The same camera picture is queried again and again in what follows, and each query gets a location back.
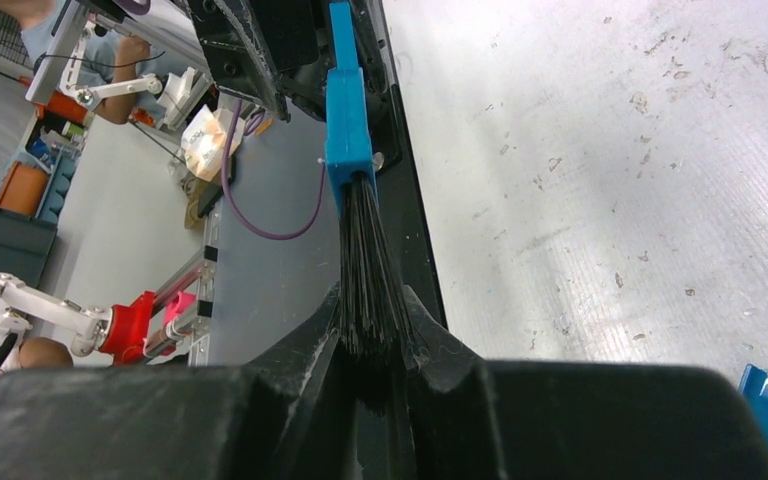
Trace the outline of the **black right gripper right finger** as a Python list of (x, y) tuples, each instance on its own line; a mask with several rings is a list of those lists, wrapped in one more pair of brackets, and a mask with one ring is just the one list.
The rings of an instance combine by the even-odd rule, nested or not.
[(422, 479), (768, 479), (768, 441), (715, 371), (484, 359), (405, 300)]

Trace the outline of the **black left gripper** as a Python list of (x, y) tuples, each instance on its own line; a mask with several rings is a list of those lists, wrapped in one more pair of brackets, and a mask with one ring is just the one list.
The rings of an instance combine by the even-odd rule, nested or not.
[[(327, 72), (336, 64), (326, 1), (188, 1), (189, 16), (220, 91), (287, 121), (296, 107), (322, 121)], [(395, 81), (379, 1), (349, 4), (371, 123), (395, 118)]]

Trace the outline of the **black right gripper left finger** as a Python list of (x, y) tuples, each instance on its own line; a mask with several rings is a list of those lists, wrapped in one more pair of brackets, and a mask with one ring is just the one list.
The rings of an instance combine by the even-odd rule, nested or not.
[(0, 479), (339, 478), (337, 299), (242, 366), (1, 376)]

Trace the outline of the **blue hand brush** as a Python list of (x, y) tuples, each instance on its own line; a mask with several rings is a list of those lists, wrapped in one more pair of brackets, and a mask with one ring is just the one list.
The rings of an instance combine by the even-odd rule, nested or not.
[(334, 325), (349, 355), (385, 365), (414, 339), (379, 211), (364, 74), (349, 2), (328, 7), (335, 65), (327, 74), (325, 167), (340, 216)]

